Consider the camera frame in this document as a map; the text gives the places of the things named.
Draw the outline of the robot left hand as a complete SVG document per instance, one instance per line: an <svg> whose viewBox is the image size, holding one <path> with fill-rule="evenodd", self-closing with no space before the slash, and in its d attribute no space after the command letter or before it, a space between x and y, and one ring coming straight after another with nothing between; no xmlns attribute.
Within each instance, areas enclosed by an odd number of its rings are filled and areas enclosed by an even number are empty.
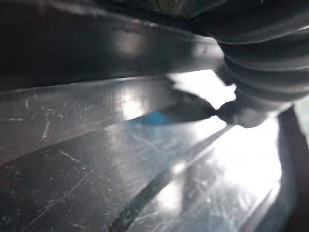
<svg viewBox="0 0 309 232"><path fill-rule="evenodd" d="M217 116L260 125L309 93L309 3L306 0L157 0L158 10L214 38L236 84Z"/></svg>

